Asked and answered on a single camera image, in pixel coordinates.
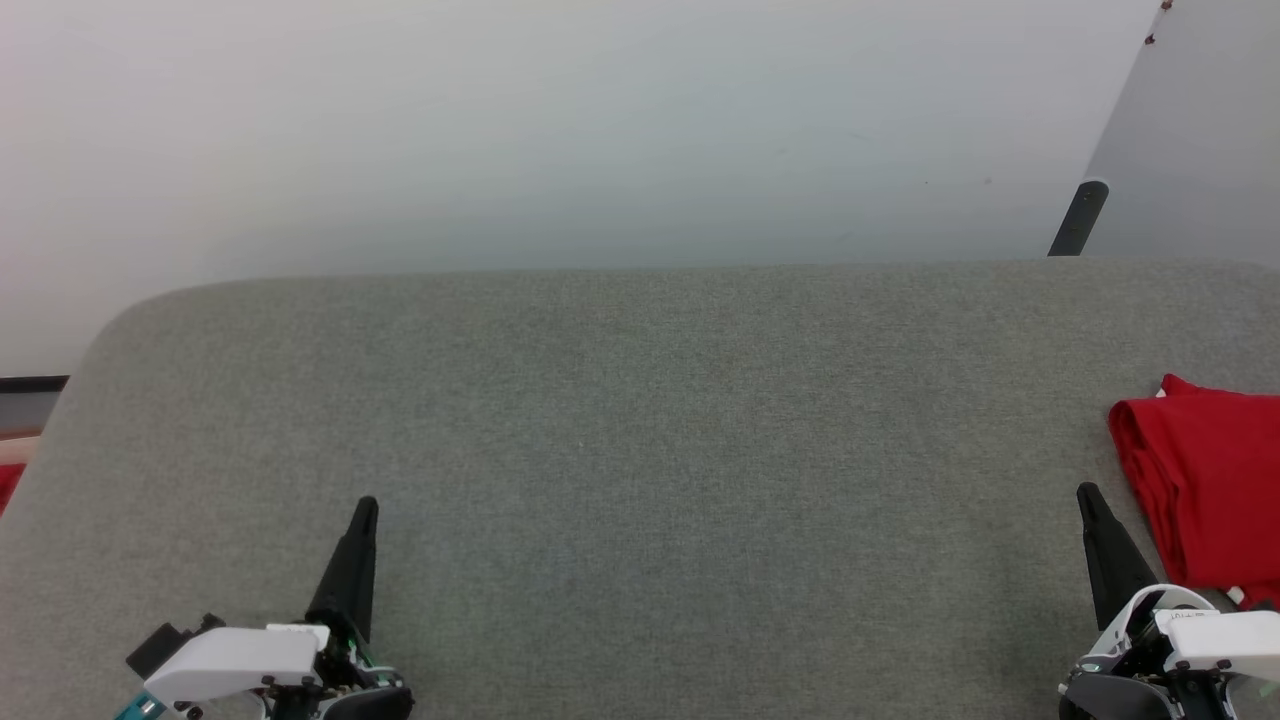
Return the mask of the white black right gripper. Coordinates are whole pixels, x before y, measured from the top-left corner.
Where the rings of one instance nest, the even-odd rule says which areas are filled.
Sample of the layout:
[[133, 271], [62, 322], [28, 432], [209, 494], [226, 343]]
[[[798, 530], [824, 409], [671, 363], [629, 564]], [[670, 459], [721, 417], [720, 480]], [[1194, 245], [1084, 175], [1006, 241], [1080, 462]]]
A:
[[1059, 717], [1277, 717], [1277, 612], [1222, 612], [1157, 584], [1097, 484], [1079, 484], [1076, 505], [1101, 632], [1059, 684]]

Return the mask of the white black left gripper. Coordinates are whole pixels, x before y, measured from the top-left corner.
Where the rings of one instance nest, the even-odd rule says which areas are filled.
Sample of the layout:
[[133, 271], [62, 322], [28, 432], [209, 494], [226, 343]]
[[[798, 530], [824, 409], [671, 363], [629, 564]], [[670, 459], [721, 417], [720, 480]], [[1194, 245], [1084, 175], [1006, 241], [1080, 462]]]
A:
[[305, 612], [311, 624], [197, 630], [163, 624], [143, 643], [143, 717], [204, 719], [211, 702], [244, 697], [261, 719], [407, 719], [416, 705], [371, 639], [379, 503], [358, 500]]

